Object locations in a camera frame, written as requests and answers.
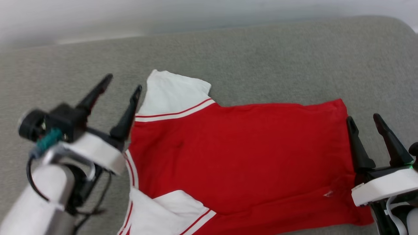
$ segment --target red and white shirt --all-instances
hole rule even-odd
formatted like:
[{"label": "red and white shirt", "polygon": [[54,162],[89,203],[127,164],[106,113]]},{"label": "red and white shirt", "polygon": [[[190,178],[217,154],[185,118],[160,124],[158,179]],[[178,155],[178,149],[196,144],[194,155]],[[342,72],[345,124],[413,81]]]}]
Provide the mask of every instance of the red and white shirt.
[{"label": "red and white shirt", "polygon": [[222,107],[205,81],[154,70],[126,151],[118,235],[271,235],[373,222],[351,198],[342,100]]}]

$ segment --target black cable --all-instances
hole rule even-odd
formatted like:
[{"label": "black cable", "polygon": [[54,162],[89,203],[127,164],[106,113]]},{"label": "black cable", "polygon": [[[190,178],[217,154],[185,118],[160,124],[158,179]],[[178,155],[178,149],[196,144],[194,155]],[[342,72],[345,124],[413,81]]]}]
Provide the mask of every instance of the black cable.
[{"label": "black cable", "polygon": [[107,171],[109,173],[109,178],[107,180],[106,186],[102,192],[102,195],[100,196],[99,201],[96,203],[96,206],[93,208],[93,210],[91,212],[77,212],[80,215],[85,215],[84,218],[74,227],[74,231],[73,231],[73,235],[76,235],[78,230],[81,228],[81,226],[84,225],[84,223],[92,216],[92,215],[97,215],[100,214],[103,211],[100,211],[99,207],[100,204],[103,202],[103,200],[105,199],[105,195],[107,190],[109,189],[110,183],[112,182],[112,173],[110,171]]},{"label": "black cable", "polygon": [[28,176],[28,181],[29,184],[31,185],[32,189],[43,199],[45,199],[45,201],[49,202],[49,199],[43,195],[39,189],[36,187],[35,182],[33,182],[33,178],[32,178],[32,171],[31,171],[31,167],[32,167],[32,161],[34,160],[33,157],[30,157],[28,160],[28,164],[26,165],[26,175]]}]

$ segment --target white sleeve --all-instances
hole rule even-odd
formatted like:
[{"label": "white sleeve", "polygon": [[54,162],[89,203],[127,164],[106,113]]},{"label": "white sleeve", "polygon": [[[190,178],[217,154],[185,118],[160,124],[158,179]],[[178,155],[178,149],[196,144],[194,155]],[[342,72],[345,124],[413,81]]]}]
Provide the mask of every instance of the white sleeve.
[{"label": "white sleeve", "polygon": [[197,78],[153,70],[147,79],[147,92],[137,116],[176,114],[199,105],[211,85]]},{"label": "white sleeve", "polygon": [[151,199],[131,187],[131,235],[192,235],[216,212],[182,190]]}]

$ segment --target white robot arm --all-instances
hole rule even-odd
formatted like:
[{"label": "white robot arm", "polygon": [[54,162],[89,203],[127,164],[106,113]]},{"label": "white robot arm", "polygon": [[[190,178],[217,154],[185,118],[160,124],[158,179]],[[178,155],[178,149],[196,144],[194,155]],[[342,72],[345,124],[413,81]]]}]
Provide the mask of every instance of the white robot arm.
[{"label": "white robot arm", "polygon": [[381,235],[418,234],[418,142],[405,149],[379,114],[374,114],[379,134],[385,140],[390,166],[376,168],[359,139],[359,131],[351,117],[347,119],[355,185],[352,198],[356,206],[370,205]]},{"label": "white robot arm", "polygon": [[[50,113],[33,110],[22,118],[19,135],[37,144],[29,154],[29,185],[3,220],[0,235],[76,234],[91,215],[99,213],[112,174],[120,175],[125,169],[122,151],[142,89],[137,87],[110,134],[88,128],[87,117],[112,77],[106,75],[75,108],[61,104]],[[42,163],[32,174],[32,161],[42,156]],[[88,166],[89,172],[64,163],[65,158]],[[97,206],[88,213],[78,211],[103,172],[109,173],[109,180]],[[76,224],[80,215],[84,218]]]}]

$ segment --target gray cushion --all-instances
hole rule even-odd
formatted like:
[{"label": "gray cushion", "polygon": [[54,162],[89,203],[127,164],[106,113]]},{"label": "gray cushion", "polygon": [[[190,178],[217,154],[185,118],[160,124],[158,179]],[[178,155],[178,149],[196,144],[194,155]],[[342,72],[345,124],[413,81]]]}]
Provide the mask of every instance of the gray cushion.
[{"label": "gray cushion", "polygon": [[[118,120],[134,87],[145,85],[152,69],[168,70],[208,81],[210,96],[223,106],[307,105],[342,98],[370,157],[378,166],[388,165],[372,115],[380,113],[407,148],[418,141],[417,50],[417,37],[406,24],[357,17],[0,53],[0,219],[27,184],[31,143],[19,138],[18,118],[32,107],[48,110],[62,101],[75,104],[106,73],[115,79],[89,119],[92,127],[103,131]],[[100,190],[94,191],[89,205]],[[92,218],[80,234],[115,234],[125,217],[128,192],[125,173],[114,179],[103,203],[108,212]],[[339,225],[294,234],[377,230],[375,225]]]}]

